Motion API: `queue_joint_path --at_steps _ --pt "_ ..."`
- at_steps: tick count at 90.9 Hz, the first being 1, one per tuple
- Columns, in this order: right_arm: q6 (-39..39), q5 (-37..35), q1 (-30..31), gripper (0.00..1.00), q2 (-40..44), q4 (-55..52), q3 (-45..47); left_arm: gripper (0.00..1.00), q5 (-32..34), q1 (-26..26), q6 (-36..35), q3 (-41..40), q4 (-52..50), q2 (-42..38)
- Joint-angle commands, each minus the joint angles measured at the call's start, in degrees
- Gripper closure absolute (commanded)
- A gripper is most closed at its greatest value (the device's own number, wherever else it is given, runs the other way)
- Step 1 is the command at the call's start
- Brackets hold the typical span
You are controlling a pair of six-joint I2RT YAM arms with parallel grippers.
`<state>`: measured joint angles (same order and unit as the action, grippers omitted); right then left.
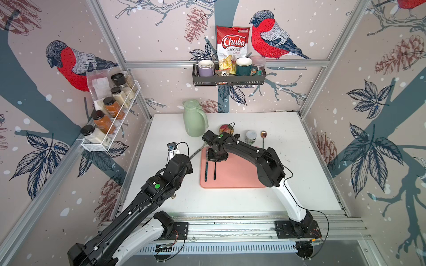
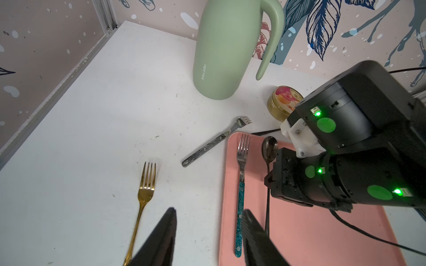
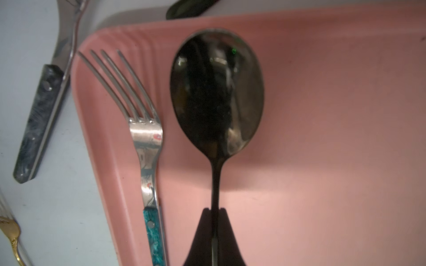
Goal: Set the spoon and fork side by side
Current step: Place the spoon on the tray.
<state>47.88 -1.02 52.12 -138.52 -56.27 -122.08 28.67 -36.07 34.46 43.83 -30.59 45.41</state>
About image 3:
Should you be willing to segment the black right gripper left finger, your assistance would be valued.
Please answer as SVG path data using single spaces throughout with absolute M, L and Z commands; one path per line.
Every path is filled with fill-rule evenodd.
M 183 266 L 210 266 L 211 258 L 211 210 L 204 208 L 197 226 L 189 254 Z

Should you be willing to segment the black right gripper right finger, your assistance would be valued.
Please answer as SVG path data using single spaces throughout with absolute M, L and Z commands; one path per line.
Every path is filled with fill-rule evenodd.
M 219 210 L 218 242 L 219 266 L 246 266 L 224 208 Z

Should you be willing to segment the teal handle fork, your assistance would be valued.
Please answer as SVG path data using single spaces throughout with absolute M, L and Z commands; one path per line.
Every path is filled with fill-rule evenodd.
M 101 50 L 100 54 L 90 51 L 103 73 L 100 73 L 82 52 L 79 52 L 78 55 L 114 100 L 129 125 L 140 165 L 143 217 L 151 261 L 155 266 L 166 266 L 168 255 L 164 222 L 156 185 L 156 168 L 163 148 L 164 130 L 156 108 L 138 75 L 124 54 L 121 51 L 117 51 L 117 53 L 133 78 L 134 86 L 130 84 L 121 69 L 104 50 Z

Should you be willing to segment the grey marble handle fork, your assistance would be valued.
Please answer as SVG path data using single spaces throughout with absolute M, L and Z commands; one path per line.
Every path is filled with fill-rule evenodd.
M 24 184 L 37 175 L 51 133 L 69 88 L 71 66 L 77 49 L 79 23 L 88 1 L 57 1 L 59 33 L 52 61 L 45 64 L 13 171 Z

